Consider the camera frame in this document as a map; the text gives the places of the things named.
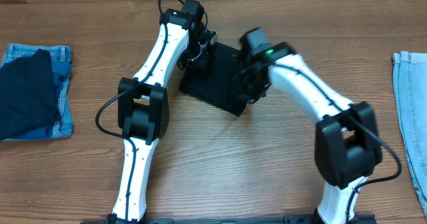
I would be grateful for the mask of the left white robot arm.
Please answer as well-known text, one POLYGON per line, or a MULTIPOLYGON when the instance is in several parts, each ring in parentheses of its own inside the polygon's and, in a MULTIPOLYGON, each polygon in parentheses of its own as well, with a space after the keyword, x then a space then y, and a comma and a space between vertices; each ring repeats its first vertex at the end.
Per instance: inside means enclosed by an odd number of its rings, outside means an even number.
POLYGON ((117 200, 107 223, 142 223, 147 210, 146 192, 151 162, 169 124, 167 83, 176 65, 204 64, 202 55, 217 33, 203 22, 204 10, 168 9, 160 16, 159 35, 141 69, 122 78, 116 102, 117 122, 123 139, 124 162, 117 200))

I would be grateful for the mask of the black t-shirt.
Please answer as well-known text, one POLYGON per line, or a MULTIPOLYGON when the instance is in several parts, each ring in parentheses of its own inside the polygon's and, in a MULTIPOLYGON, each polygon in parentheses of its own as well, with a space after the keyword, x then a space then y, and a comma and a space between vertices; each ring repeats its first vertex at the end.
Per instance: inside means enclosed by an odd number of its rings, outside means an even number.
POLYGON ((201 101, 240 116, 248 102, 233 97, 233 79, 237 73, 236 59, 240 50, 223 43, 210 49, 211 58, 205 71, 188 68, 179 89, 201 101))

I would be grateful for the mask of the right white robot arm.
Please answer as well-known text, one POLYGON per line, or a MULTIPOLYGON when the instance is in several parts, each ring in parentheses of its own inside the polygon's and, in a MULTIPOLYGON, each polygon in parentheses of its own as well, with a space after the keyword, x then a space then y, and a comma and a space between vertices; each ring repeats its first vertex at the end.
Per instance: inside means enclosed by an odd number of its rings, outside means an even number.
POLYGON ((269 86, 291 97, 315 125, 316 167, 322 200, 312 214, 286 215, 284 223, 375 223, 354 207, 360 185, 382 162, 373 108, 354 103, 323 82, 286 43, 241 42, 239 94, 257 101, 269 86))

